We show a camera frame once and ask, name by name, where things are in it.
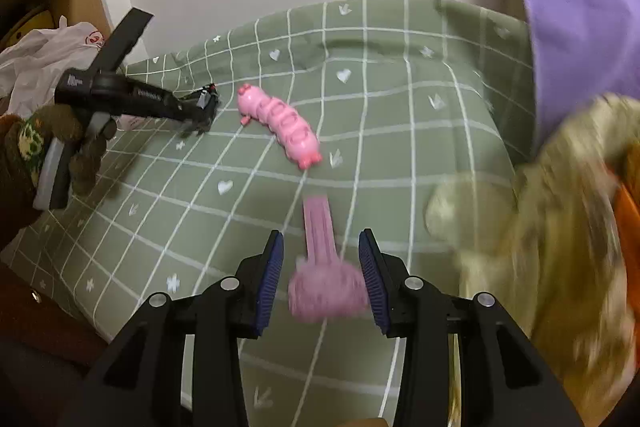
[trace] pink object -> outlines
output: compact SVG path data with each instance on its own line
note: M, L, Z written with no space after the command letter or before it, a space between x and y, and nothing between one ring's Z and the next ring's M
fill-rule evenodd
M307 259L298 261L289 281L289 310L305 322L350 317L369 306L362 272L335 251L334 227L326 196L304 202Z
M284 147L287 158L303 171L322 161L316 133L286 102L269 96L260 87L244 84L238 89L238 111L242 125L249 124L252 118L267 125Z

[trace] gloved hand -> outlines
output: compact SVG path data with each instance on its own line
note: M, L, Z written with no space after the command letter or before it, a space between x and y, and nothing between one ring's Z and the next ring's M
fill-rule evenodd
M95 185L107 140L115 134L115 122L82 145L69 163L72 190L79 196ZM47 105L27 121L15 115L0 118L0 250L40 213L33 208L40 170L53 137L77 142L84 132L68 105Z

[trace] silver screw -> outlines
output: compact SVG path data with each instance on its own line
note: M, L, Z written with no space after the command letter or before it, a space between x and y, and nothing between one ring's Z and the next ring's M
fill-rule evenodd
M404 280L404 285L410 290L419 290L424 286L424 282L419 277L407 277Z
M149 304L153 308L160 308L166 303L166 295L164 293L154 293L149 299Z
M220 283L220 287L226 291L235 290L236 288L238 288L239 285L240 285L240 281L235 277L227 277L226 279L223 279L222 282Z
M478 294L478 302L487 308L490 308L495 304L495 297L491 293L482 292Z

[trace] purple cloth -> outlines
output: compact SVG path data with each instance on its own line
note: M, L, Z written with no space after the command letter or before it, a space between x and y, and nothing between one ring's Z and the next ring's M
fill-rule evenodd
M534 152L605 92L640 98L640 0L524 0L536 80Z

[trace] pink brush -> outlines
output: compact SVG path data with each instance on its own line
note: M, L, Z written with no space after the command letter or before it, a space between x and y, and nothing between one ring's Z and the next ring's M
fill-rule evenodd
M350 317L369 305L362 272L335 252L334 227L326 196L306 198L307 259L289 281L289 310L305 322Z
M244 84L238 89L238 111L242 114L242 125L249 124L252 118L267 125L278 137L287 158L303 171L322 161L316 133L295 109L279 98L269 96L260 87Z

